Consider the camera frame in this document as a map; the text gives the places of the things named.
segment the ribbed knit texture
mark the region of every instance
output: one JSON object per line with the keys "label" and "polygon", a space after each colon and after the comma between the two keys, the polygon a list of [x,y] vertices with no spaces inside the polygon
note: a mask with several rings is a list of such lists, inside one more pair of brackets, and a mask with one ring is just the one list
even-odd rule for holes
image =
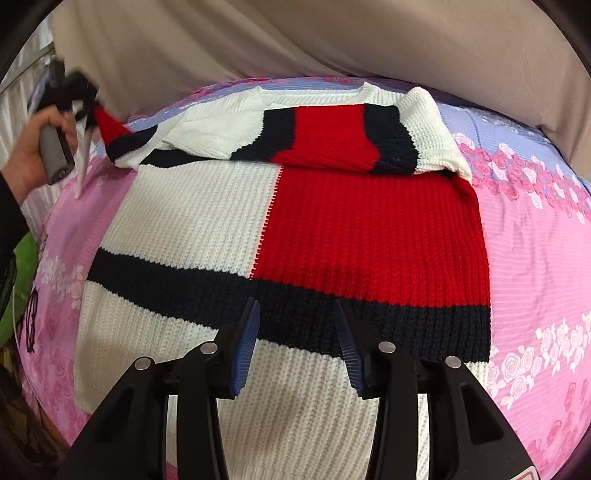
{"label": "ribbed knit texture", "polygon": [[93,411],[136,357],[184,355],[255,296],[246,388],[219,401],[231,478],[362,479],[377,402],[349,385],[335,298],[416,358],[457,355],[483,381],[488,263],[469,169],[424,90],[230,97],[107,145],[138,175],[88,276],[76,403]]}

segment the person's hand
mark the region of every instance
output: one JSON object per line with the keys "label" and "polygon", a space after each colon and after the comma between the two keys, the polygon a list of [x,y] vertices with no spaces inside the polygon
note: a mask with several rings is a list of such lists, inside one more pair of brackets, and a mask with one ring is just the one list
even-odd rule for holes
{"label": "person's hand", "polygon": [[61,128],[72,153],[78,148],[74,115],[69,112],[61,113],[55,106],[33,115],[22,129],[8,164],[2,169],[2,175],[19,205],[32,190],[47,183],[45,168],[39,154],[39,135],[46,125]]}

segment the white knit fabric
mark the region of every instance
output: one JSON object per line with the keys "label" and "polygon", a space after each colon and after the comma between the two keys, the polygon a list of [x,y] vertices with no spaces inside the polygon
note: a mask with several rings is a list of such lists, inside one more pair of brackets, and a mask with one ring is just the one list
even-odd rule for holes
{"label": "white knit fabric", "polygon": [[[74,364],[76,404],[92,413],[139,356],[179,358],[216,330],[164,318],[88,282]],[[486,363],[468,364],[478,380]],[[233,480],[362,480],[374,437],[376,400],[361,400],[344,362],[259,340],[246,387],[219,400],[222,439]],[[419,395],[417,479],[429,470],[428,409]],[[171,398],[167,460],[176,465],[176,398]]]}
{"label": "white knit fabric", "polygon": [[248,277],[281,171],[279,165],[261,166],[207,161],[165,174],[142,166],[102,247],[162,265]]}
{"label": "white knit fabric", "polygon": [[193,155],[225,160],[261,133],[264,110],[360,103],[398,107],[400,121],[418,151],[416,173],[446,169],[468,181],[472,179],[470,166],[443,124],[439,108],[428,91],[415,87],[408,93],[397,93],[370,83],[354,90],[265,90],[257,86],[198,103],[159,124],[146,146],[121,157],[116,164],[137,169],[154,148],[169,146]]}
{"label": "white knit fabric", "polygon": [[[431,96],[370,84],[345,92],[254,88],[189,107],[157,128],[144,147],[117,161],[138,175],[101,247],[178,268],[249,277],[281,168],[275,164],[198,161],[172,168],[140,165],[155,148],[229,158],[251,143],[266,109],[299,105],[397,105],[420,156],[418,171],[448,168],[470,178]],[[143,355],[183,356],[216,331],[140,308],[86,283],[74,362],[76,404],[92,413],[122,373]],[[486,364],[469,365],[480,382]],[[428,478],[428,412],[419,402],[417,478]],[[343,361],[257,343],[245,389],[219,401],[226,460],[233,480],[361,480],[371,451],[377,401],[362,401]],[[176,402],[171,399],[167,459],[176,464]]]}

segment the beige curtain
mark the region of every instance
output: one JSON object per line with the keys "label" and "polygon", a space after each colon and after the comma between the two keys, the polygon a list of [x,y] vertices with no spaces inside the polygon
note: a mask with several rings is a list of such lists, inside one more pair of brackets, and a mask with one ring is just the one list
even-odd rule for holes
{"label": "beige curtain", "polygon": [[242,77],[379,75],[540,126],[591,179],[591,79],[531,0],[65,0],[53,33],[120,117]]}

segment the black sleeve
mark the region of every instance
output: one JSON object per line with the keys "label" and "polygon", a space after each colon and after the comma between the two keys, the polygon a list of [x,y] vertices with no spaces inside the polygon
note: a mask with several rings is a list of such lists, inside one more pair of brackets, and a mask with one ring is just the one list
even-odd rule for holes
{"label": "black sleeve", "polygon": [[28,231],[21,208],[0,174],[0,258],[9,256]]}
{"label": "black sleeve", "polygon": [[6,309],[17,274],[12,251],[28,230],[25,217],[0,173],[0,316]]}

